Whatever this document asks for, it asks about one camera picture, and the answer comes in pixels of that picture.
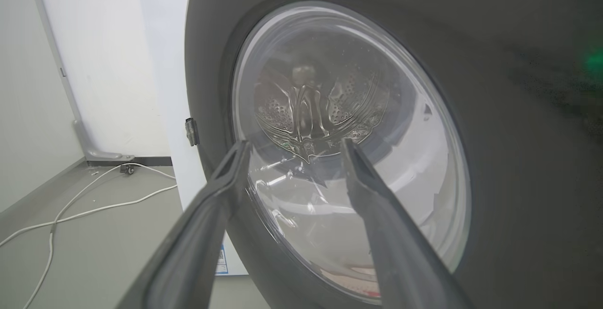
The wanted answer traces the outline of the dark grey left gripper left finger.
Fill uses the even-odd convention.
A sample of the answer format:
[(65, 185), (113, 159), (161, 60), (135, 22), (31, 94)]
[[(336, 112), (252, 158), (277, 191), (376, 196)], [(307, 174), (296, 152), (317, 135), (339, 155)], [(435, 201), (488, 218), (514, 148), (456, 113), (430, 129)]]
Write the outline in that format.
[(116, 309), (208, 309), (226, 227), (245, 195), (251, 152), (248, 141), (228, 151)]

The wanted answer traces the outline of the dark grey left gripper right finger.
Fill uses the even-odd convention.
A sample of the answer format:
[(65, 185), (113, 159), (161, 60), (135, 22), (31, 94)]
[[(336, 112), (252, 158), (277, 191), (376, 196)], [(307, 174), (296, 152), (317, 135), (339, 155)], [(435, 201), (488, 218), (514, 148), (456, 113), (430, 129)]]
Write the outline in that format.
[(347, 193), (362, 217), (383, 309), (474, 309), (394, 193), (351, 139), (341, 141)]

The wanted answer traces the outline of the grey round washing machine door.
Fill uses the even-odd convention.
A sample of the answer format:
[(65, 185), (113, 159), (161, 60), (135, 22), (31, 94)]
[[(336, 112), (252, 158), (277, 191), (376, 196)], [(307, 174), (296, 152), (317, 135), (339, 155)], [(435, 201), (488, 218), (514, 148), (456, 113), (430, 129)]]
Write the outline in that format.
[[(309, 0), (189, 0), (185, 68), (205, 176), (235, 142), (239, 50)], [(435, 80), (469, 163), (454, 276), (480, 309), (603, 309), (603, 0), (318, 0), (365, 15)]]

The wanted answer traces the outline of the white washing machine body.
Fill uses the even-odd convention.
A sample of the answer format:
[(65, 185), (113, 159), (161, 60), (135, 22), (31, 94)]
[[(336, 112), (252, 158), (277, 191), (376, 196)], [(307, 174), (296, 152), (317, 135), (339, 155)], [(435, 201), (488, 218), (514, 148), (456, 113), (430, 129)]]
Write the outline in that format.
[(183, 210), (206, 183), (198, 150), (190, 145), (185, 126), (190, 118), (184, 53), (188, 2), (140, 0), (157, 102)]

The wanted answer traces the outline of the white panel board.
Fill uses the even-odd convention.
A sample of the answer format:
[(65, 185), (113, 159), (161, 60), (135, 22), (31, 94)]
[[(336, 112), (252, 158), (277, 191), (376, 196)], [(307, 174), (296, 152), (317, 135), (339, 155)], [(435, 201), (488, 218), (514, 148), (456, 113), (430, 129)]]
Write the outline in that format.
[(90, 160), (168, 157), (140, 0), (42, 0)]

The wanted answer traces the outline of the grey metal frame post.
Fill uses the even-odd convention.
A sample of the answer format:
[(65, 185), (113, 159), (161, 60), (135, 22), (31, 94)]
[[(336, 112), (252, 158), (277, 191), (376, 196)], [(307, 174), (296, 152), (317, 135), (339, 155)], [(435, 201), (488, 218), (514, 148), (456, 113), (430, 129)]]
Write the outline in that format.
[(92, 137), (89, 135), (88, 130), (86, 129), (86, 126), (84, 125), (84, 122), (82, 120), (81, 112), (77, 105), (76, 98), (73, 94), (73, 89), (69, 82), (66, 68), (63, 64), (63, 60), (60, 55), (56, 39), (51, 28), (51, 23), (48, 18), (45, 4), (43, 0), (35, 0), (35, 2), (37, 11), (41, 18), (42, 26), (44, 28), (45, 34), (47, 35), (47, 40), (51, 49), (52, 57), (54, 58), (54, 61), (56, 63), (60, 79), (62, 81), (64, 91), (66, 93), (67, 101), (69, 102), (71, 111), (73, 112), (73, 130), (75, 131), (85, 160), (92, 163), (98, 163), (99, 165), (101, 165), (102, 163), (104, 164), (114, 162), (119, 165), (133, 161), (136, 158), (134, 155), (116, 152), (106, 152), (97, 148), (96, 144), (93, 142)]

